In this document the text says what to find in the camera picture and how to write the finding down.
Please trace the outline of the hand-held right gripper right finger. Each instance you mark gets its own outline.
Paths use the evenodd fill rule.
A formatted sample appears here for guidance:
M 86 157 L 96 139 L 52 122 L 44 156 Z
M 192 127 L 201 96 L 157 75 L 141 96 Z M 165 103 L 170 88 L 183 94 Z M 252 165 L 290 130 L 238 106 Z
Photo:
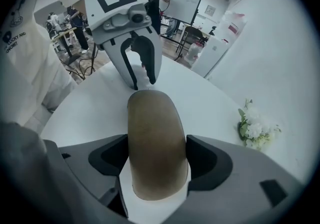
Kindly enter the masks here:
M 277 221 L 303 188 L 271 158 L 243 146 L 188 135 L 186 155 L 186 221 Z

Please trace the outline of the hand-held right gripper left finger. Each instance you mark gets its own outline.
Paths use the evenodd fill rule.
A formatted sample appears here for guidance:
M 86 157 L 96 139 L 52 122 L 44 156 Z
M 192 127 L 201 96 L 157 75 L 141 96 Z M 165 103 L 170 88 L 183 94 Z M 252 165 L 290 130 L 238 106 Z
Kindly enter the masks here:
M 52 180 L 73 219 L 127 219 L 120 173 L 128 159 L 127 135 L 58 147 L 44 141 Z

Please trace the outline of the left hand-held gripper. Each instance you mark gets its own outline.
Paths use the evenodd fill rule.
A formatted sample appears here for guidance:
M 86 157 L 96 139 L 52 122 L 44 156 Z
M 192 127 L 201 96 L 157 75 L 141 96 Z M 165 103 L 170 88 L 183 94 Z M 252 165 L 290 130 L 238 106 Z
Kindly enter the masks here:
M 103 43 L 104 50 L 128 87 L 138 90 L 138 81 L 126 54 L 131 43 L 132 51 L 140 56 L 150 84 L 155 84 L 162 65 L 162 43 L 150 26 L 152 22 L 145 9 L 147 0 L 84 1 L 95 43 Z

